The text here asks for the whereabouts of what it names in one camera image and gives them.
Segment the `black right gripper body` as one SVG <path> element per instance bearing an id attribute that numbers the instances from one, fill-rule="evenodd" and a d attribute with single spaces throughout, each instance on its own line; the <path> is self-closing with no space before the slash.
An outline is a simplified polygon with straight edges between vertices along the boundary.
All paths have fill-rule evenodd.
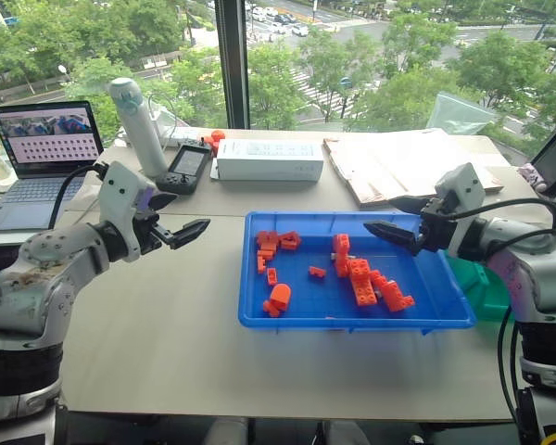
<path id="1" fill-rule="evenodd" d="M 448 191 L 443 197 L 431 197 L 423 200 L 420 208 L 421 224 L 417 238 L 419 249 L 435 252 L 447 249 L 457 228 L 457 222 L 449 215 L 458 207 L 460 201 L 454 191 Z"/>

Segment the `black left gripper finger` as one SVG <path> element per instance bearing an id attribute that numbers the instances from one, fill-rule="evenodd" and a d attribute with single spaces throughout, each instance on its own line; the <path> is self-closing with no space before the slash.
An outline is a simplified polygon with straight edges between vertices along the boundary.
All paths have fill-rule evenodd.
<path id="1" fill-rule="evenodd" d="M 169 193 L 156 193 L 148 201 L 148 207 L 152 211 L 159 211 L 165 209 L 171 204 L 178 196 Z"/>
<path id="2" fill-rule="evenodd" d="M 209 227 L 210 219 L 197 219 L 185 224 L 180 230 L 165 235 L 165 243 L 171 249 L 181 248 L 198 239 Z"/>

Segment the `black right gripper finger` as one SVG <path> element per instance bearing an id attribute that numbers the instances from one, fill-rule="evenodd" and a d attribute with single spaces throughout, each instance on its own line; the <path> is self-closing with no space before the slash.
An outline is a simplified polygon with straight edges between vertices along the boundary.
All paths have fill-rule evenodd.
<path id="1" fill-rule="evenodd" d="M 416 255 L 421 250 L 421 244 L 414 232 L 403 229 L 391 222 L 365 222 L 363 226 L 370 234 L 403 247 L 412 255 Z"/>
<path id="2" fill-rule="evenodd" d="M 426 205 L 430 203 L 430 199 L 428 197 L 399 196 L 389 199 L 388 203 L 403 212 L 420 214 Z"/>

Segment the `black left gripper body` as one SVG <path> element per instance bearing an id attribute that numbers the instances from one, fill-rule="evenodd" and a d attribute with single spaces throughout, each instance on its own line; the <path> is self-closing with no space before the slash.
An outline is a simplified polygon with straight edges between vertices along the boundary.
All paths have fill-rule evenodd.
<path id="1" fill-rule="evenodd" d="M 172 232 L 162 227 L 158 221 L 159 215 L 151 209 L 138 210 L 133 216 L 133 232 L 142 255 L 161 248 L 162 244 L 171 245 Z"/>

